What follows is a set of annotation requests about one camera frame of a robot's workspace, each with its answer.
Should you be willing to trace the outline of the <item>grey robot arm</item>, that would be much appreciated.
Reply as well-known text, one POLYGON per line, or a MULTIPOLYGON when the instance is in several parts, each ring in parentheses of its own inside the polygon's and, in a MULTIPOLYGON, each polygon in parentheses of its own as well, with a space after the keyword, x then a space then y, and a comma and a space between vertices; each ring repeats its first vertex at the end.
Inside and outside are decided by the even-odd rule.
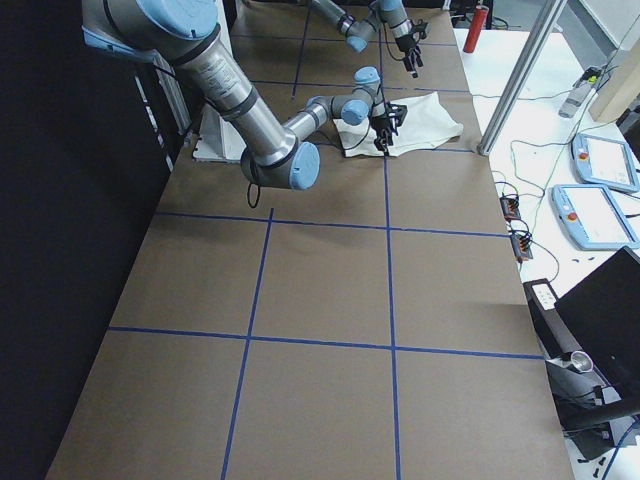
POLYGON ((402 58, 395 57, 395 60, 401 62, 413 78, 418 77, 418 69, 423 66, 419 41, 427 37, 430 25, 422 19, 416 22, 410 19, 401 1, 373 1, 368 6, 368 15, 361 20, 357 20, 334 1, 313 0, 308 1, 308 5, 312 11, 327 20, 358 53, 388 26, 396 46, 403 54, 402 58))
POLYGON ((85 1, 82 15, 88 46, 142 62, 160 55, 184 73, 242 137, 241 169, 257 186, 311 188, 320 154, 307 139, 329 120, 368 122, 376 148, 387 152, 407 114, 406 106, 384 100, 377 69, 363 67, 350 94, 316 96, 280 123, 223 45, 213 1, 85 1))

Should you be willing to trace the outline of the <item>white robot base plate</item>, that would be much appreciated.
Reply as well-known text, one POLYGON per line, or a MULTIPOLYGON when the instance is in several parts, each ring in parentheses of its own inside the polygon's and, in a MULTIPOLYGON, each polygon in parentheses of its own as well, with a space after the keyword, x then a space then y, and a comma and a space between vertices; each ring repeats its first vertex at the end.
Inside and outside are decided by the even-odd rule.
POLYGON ((237 164, 246 145, 236 129, 209 105, 203 109, 198 139, 193 151, 196 161, 237 164))

